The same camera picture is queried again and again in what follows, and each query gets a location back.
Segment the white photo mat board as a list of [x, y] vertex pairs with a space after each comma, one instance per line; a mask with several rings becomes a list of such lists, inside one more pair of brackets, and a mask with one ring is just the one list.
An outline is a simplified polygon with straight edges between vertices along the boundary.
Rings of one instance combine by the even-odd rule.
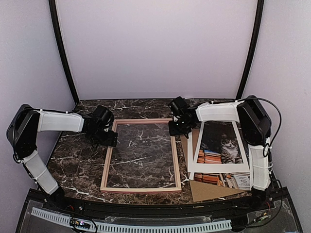
[[195, 173], [249, 172], [249, 164], [235, 121], [202, 122], [189, 171]]

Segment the pink wooden picture frame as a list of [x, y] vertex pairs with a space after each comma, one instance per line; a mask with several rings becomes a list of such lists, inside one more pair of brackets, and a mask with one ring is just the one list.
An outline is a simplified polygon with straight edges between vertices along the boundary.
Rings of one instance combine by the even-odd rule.
[[114, 120], [118, 140], [107, 149], [100, 191], [181, 191], [176, 141], [168, 122], [168, 118]]

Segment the brown cardboard backing board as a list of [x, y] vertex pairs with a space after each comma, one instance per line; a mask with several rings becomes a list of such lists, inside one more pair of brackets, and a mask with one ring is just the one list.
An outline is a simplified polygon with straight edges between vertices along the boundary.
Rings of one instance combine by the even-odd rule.
[[[192, 130], [192, 145], [193, 152], [195, 152], [195, 147], [197, 145], [198, 137], [199, 137], [199, 129]], [[186, 172], [188, 171], [188, 144], [185, 136], [181, 136], [181, 145], [184, 154], [184, 159], [186, 162]], [[190, 180], [190, 189], [192, 194], [193, 202], [205, 201], [205, 200], [213, 200], [213, 199], [222, 199], [233, 197], [239, 198], [248, 194], [251, 194], [250, 191], [238, 190], [227, 187], [220, 187], [213, 184], [201, 183], [197, 181]]]

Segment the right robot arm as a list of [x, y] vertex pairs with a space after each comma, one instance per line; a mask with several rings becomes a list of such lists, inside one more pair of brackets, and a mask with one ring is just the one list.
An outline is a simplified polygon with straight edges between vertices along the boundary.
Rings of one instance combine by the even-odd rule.
[[243, 138], [248, 143], [252, 196], [248, 207], [259, 210], [267, 202], [272, 182], [271, 135], [272, 121], [261, 105], [261, 98], [248, 96], [233, 102], [206, 102], [197, 107], [189, 106], [182, 97], [169, 103], [173, 119], [169, 122], [170, 135], [184, 135], [192, 139], [192, 129], [198, 122], [233, 121], [241, 125]]

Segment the clear acrylic sheet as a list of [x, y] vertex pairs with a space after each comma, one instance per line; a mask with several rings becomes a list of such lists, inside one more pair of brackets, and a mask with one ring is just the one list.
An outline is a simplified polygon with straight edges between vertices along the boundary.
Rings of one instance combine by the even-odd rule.
[[175, 187], [173, 153], [167, 124], [119, 124], [107, 187]]

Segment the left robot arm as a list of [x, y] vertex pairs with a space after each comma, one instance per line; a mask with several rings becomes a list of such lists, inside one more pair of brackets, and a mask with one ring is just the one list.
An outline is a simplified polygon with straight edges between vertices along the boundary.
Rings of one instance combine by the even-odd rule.
[[118, 134], [112, 131], [113, 113], [104, 106], [88, 114], [35, 109], [23, 104], [17, 111], [6, 136], [13, 148], [13, 159], [21, 163], [30, 178], [50, 196], [49, 203], [57, 211], [69, 207], [63, 189], [49, 172], [37, 149], [37, 134], [45, 131], [84, 133], [92, 143], [115, 147]]

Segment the cat and books photo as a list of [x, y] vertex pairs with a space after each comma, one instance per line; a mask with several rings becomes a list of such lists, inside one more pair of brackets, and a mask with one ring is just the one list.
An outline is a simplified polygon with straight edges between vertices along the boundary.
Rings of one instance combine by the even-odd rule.
[[190, 179], [220, 187], [251, 190], [248, 144], [243, 139], [240, 123], [201, 123]]

